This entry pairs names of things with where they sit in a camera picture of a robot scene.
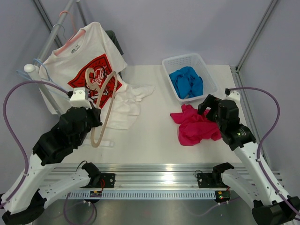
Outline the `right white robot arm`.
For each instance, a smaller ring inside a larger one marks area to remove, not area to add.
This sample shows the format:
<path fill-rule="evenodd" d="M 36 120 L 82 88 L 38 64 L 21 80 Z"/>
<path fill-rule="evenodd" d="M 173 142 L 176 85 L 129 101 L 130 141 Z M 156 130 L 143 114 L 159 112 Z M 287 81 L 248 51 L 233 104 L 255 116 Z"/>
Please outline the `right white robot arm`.
<path fill-rule="evenodd" d="M 209 121 L 215 122 L 223 141 L 240 159 L 252 178 L 253 184 L 241 177 L 230 163 L 222 163 L 210 174 L 198 174 L 204 183 L 210 181 L 218 187 L 232 188 L 250 207 L 255 222 L 259 225 L 282 225 L 296 220 L 300 211 L 300 199 L 292 197 L 279 183 L 268 167 L 251 130 L 240 123 L 237 92 L 225 99 L 209 94 L 198 106 L 198 114 L 205 114 Z"/>

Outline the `pink magenta t shirt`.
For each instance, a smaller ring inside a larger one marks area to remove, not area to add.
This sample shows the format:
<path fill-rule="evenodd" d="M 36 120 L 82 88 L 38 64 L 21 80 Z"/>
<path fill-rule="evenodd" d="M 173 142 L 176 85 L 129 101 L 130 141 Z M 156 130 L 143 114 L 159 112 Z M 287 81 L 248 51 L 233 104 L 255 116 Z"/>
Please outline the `pink magenta t shirt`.
<path fill-rule="evenodd" d="M 181 112 L 170 113 L 172 120 L 179 125 L 178 140 L 183 146 L 194 146 L 202 140 L 217 141 L 221 139 L 218 125 L 206 118 L 209 110 L 202 115 L 192 105 L 183 104 Z"/>

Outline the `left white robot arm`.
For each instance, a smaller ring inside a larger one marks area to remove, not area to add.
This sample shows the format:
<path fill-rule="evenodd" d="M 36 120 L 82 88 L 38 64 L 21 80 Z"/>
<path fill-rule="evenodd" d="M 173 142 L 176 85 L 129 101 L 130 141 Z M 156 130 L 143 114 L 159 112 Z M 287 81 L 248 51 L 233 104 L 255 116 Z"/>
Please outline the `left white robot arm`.
<path fill-rule="evenodd" d="M 28 224 L 40 217 L 56 200 L 78 188 L 96 187 L 101 172 L 93 163 L 85 163 L 69 177 L 41 187 L 45 177 L 82 145 L 92 128 L 102 125 L 101 110 L 97 108 L 72 107 L 48 132 L 41 135 L 33 147 L 25 178 L 17 192 L 7 191 L 1 196 L 5 213 L 2 220 L 7 225 Z"/>

